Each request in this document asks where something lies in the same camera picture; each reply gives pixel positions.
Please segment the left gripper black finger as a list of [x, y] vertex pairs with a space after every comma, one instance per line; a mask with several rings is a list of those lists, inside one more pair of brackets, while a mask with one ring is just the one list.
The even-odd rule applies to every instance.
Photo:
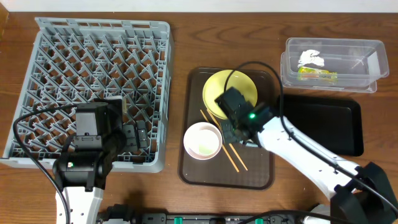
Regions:
[[146, 149], [149, 146], [149, 139], [147, 136], [147, 129], [145, 121], [136, 121], [137, 135], [139, 141], [139, 148]]
[[137, 152], [137, 133], [136, 128], [133, 124], [124, 124], [123, 131], [126, 135], [126, 146], [124, 147], [125, 152]]

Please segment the pink white bowl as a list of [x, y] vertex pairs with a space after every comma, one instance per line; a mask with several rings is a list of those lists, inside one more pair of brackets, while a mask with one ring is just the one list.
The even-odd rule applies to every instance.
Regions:
[[183, 146], [188, 155], [202, 161], [215, 157], [219, 153], [222, 143], [219, 129], [206, 122], [191, 125], [183, 137]]

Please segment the green yellow snack wrapper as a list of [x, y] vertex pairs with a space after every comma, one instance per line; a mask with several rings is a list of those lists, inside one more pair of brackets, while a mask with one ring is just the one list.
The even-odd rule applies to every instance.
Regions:
[[325, 81], [329, 83], [336, 83], [338, 76], [336, 72], [330, 72], [328, 70], [322, 70], [319, 68], [300, 67], [297, 74], [297, 80], [313, 80], [313, 81]]

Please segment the white napkin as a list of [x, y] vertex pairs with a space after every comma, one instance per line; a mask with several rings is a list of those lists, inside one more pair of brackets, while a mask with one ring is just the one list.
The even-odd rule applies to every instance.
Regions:
[[319, 67], [325, 66], [325, 60], [321, 58], [320, 51], [317, 50], [306, 50], [303, 51], [299, 60], [298, 60], [298, 67], [302, 67], [308, 64], [314, 64]]

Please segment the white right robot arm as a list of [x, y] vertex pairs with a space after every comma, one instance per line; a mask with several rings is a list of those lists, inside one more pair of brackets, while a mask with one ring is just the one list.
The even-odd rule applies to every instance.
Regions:
[[233, 125], [235, 135], [283, 158], [310, 179], [330, 201], [327, 215], [281, 210], [273, 215], [295, 215], [330, 223], [394, 223], [397, 199], [385, 171], [370, 162], [361, 167], [332, 153], [298, 130], [282, 111], [264, 103], [253, 106], [231, 87], [215, 99]]

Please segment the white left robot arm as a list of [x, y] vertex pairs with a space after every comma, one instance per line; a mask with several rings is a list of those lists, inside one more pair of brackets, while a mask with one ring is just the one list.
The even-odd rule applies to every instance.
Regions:
[[121, 96], [80, 103], [76, 108], [76, 133], [66, 141], [53, 164], [53, 174], [62, 194], [57, 205], [66, 201], [68, 223], [137, 223], [139, 217], [128, 205], [115, 204], [99, 211], [106, 178], [113, 162], [124, 152], [139, 148], [133, 125], [123, 123], [127, 111]]

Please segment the grey dishwasher rack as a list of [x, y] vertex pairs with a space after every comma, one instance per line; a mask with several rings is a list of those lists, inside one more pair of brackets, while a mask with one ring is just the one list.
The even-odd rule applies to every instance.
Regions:
[[75, 106], [121, 96], [124, 124], [143, 120], [149, 146], [120, 154], [115, 172], [160, 172], [165, 165], [174, 41], [163, 21], [36, 18], [40, 30], [1, 162], [33, 168], [30, 151], [51, 169], [76, 133]]

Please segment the left wooden chopstick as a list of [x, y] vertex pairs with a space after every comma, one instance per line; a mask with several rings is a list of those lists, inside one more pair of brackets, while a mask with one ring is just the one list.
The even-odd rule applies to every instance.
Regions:
[[[202, 111], [202, 109], [200, 109], [200, 113], [201, 113], [201, 115], [203, 116], [203, 118], [205, 119], [205, 121], [206, 121], [207, 123], [210, 123], [209, 120], [208, 120], [208, 118], [206, 117], [206, 115], [205, 115], [204, 112]], [[236, 172], [239, 173], [239, 169], [238, 169], [237, 165], [236, 165], [236, 164], [234, 163], [234, 161], [232, 160], [232, 158], [231, 158], [229, 152], [226, 150], [226, 148], [225, 148], [225, 146], [224, 146], [224, 144], [223, 144], [222, 141], [221, 141], [221, 147], [222, 147], [222, 149], [224, 150], [224, 153], [227, 155], [229, 161], [231, 162], [231, 164], [232, 164], [233, 167], [235, 168]]]

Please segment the wooden chopstick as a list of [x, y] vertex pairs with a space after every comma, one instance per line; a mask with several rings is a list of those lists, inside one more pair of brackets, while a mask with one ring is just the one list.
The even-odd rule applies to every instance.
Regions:
[[[217, 121], [217, 119], [214, 117], [214, 115], [211, 113], [211, 111], [209, 110], [209, 109], [206, 109], [206, 112], [208, 113], [208, 115], [210, 116], [210, 118], [212, 119], [212, 121], [216, 124], [216, 126], [217, 126], [217, 128], [220, 130], [220, 132], [221, 132], [221, 126], [220, 126], [220, 123]], [[223, 135], [222, 135], [222, 132], [221, 132], [221, 136], [222, 136], [222, 142], [223, 142], [223, 144], [224, 144], [224, 146], [225, 146], [225, 148], [226, 148], [226, 150], [227, 150], [227, 147], [226, 147], [226, 143], [224, 142], [224, 140], [223, 140]], [[241, 163], [241, 165], [243, 166], [243, 168], [246, 170], [246, 171], [248, 171], [248, 168], [247, 168], [247, 166], [246, 166], [246, 164], [243, 162], [243, 160], [241, 159], [241, 156], [238, 154], [238, 152], [237, 152], [237, 150], [235, 150], [235, 148], [234, 148], [234, 146], [231, 144], [231, 143], [229, 143], [228, 144], [228, 146], [229, 146], [229, 148], [232, 150], [232, 152], [233, 152], [233, 154], [236, 156], [236, 158], [238, 159], [238, 161]]]
[[[203, 116], [203, 118], [205, 119], [205, 121], [206, 121], [207, 123], [210, 123], [209, 120], [208, 120], [208, 118], [206, 117], [206, 115], [205, 115], [204, 112], [202, 111], [202, 109], [200, 109], [200, 113], [201, 113], [201, 115]], [[232, 160], [232, 158], [231, 158], [229, 152], [226, 150], [226, 148], [225, 148], [225, 146], [224, 146], [224, 144], [223, 144], [222, 141], [221, 141], [221, 147], [222, 147], [222, 149], [224, 150], [224, 153], [227, 155], [229, 161], [231, 162], [231, 164], [232, 164], [233, 167], [235, 168], [236, 172], [239, 173], [239, 169], [238, 169], [237, 165], [236, 165], [236, 164], [234, 163], [234, 161]]]

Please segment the brown serving tray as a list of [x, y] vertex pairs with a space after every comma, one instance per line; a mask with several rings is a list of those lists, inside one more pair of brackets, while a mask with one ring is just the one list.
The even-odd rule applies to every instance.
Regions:
[[[205, 110], [202, 91], [207, 79], [219, 72], [219, 68], [198, 67], [188, 75], [187, 94], [183, 119], [183, 132], [191, 125], [205, 119], [200, 109]], [[197, 160], [188, 155], [182, 146], [178, 165], [178, 174], [187, 184], [208, 185], [214, 187], [229, 187], [236, 189], [265, 190], [274, 182], [275, 165], [274, 155], [259, 147], [247, 147], [242, 144], [233, 144], [235, 150], [246, 164], [246, 171], [238, 161], [232, 150], [227, 147], [235, 161], [239, 173], [229, 161], [224, 150], [208, 160]]]

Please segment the right wooden chopstick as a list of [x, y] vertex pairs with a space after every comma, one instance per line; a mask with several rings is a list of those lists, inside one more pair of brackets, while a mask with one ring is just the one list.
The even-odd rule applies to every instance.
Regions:
[[[209, 109], [206, 109], [206, 112], [208, 113], [208, 115], [210, 116], [210, 118], [212, 119], [212, 121], [216, 124], [216, 126], [217, 126], [217, 128], [220, 130], [220, 132], [221, 132], [221, 126], [220, 126], [220, 123], [217, 121], [217, 119], [214, 117], [214, 115], [211, 113], [211, 111], [209, 110]], [[225, 148], [226, 148], [226, 150], [227, 150], [227, 147], [226, 147], [226, 143], [224, 142], [224, 140], [223, 140], [223, 135], [222, 135], [222, 132], [221, 132], [221, 136], [222, 136], [222, 142], [223, 142], [223, 144], [224, 144], [224, 146], [225, 146]], [[247, 166], [246, 166], [246, 164], [243, 162], [243, 160], [241, 159], [241, 156], [238, 154], [238, 152], [237, 152], [237, 150], [235, 150], [235, 148], [234, 148], [234, 146], [231, 144], [231, 143], [229, 143], [228, 144], [228, 146], [229, 146], [229, 148], [232, 150], [232, 152], [233, 152], [233, 154], [236, 156], [236, 158], [238, 159], [238, 161], [241, 163], [241, 165], [243, 166], [243, 168], [246, 170], [246, 171], [248, 171], [248, 168], [247, 168]]]

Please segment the yellow plate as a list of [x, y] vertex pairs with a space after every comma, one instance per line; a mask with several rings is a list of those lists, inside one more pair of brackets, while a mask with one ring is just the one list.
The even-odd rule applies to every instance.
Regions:
[[[207, 79], [203, 87], [203, 102], [206, 108], [217, 118], [227, 119], [221, 108], [215, 103], [217, 97], [224, 92], [224, 83], [232, 70], [222, 70]], [[246, 101], [253, 106], [257, 103], [257, 88], [254, 82], [243, 72], [235, 71], [228, 80], [227, 88], [239, 90]]]

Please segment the black plastic tray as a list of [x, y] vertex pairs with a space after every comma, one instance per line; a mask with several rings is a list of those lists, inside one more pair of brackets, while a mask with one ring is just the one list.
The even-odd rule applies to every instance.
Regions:
[[284, 95], [284, 116], [335, 154], [359, 157], [364, 152], [361, 107], [354, 100]]

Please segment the clear plastic bin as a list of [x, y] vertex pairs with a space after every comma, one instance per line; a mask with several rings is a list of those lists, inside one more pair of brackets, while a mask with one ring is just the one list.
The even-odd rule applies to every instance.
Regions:
[[[298, 60], [306, 50], [320, 51], [325, 66], [303, 67], [336, 72], [336, 83], [297, 80]], [[389, 76], [389, 63], [385, 45], [380, 40], [292, 37], [286, 41], [281, 55], [280, 75], [286, 88], [374, 93], [377, 81]]]

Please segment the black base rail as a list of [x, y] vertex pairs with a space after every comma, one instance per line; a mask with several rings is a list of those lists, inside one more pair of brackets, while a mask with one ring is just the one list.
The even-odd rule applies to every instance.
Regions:
[[259, 223], [289, 224], [303, 223], [306, 216], [302, 211], [280, 212], [273, 215], [238, 214], [238, 213], [170, 213], [163, 208], [134, 208], [130, 205], [115, 204], [99, 212], [95, 223], [141, 223], [141, 224], [174, 224], [174, 223]]

